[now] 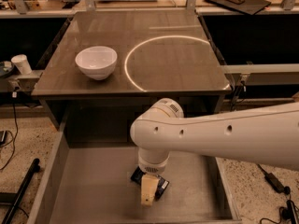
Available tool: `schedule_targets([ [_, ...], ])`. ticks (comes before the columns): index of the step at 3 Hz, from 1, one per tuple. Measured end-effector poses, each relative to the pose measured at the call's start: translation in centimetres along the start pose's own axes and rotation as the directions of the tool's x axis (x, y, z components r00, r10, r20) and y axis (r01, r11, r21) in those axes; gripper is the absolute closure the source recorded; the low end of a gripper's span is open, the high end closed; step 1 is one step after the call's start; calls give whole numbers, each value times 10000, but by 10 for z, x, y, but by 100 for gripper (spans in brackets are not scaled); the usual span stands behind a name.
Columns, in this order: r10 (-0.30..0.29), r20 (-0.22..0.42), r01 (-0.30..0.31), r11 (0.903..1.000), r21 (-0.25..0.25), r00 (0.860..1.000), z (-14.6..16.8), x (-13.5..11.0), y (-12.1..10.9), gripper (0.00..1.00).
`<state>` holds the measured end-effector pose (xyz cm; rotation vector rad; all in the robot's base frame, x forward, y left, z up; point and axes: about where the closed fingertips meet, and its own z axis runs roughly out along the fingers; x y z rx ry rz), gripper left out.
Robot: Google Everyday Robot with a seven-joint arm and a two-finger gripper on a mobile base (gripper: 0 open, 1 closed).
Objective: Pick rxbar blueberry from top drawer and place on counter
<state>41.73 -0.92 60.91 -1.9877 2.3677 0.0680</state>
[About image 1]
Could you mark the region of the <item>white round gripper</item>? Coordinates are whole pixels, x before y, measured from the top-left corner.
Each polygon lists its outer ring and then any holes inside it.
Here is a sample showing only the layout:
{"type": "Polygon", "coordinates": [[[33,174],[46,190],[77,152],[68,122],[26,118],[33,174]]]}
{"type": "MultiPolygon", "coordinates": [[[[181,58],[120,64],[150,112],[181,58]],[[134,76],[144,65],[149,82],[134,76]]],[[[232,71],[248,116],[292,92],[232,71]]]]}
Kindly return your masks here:
{"type": "Polygon", "coordinates": [[[141,178],[141,204],[144,206],[152,206],[155,199],[155,192],[158,187],[159,179],[155,175],[164,172],[168,160],[158,163],[152,163],[138,157],[138,166],[142,172],[146,173],[141,178]]]}

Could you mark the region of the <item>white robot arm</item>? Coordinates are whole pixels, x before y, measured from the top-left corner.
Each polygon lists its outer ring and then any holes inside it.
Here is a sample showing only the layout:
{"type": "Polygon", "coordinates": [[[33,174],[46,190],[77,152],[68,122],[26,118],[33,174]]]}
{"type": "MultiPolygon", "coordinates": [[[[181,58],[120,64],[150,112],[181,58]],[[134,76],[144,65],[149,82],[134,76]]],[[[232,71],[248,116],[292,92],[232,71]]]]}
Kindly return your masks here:
{"type": "Polygon", "coordinates": [[[150,175],[164,171],[171,151],[299,168],[299,104],[186,118],[181,106],[163,98],[130,128],[138,163],[150,175]]]}

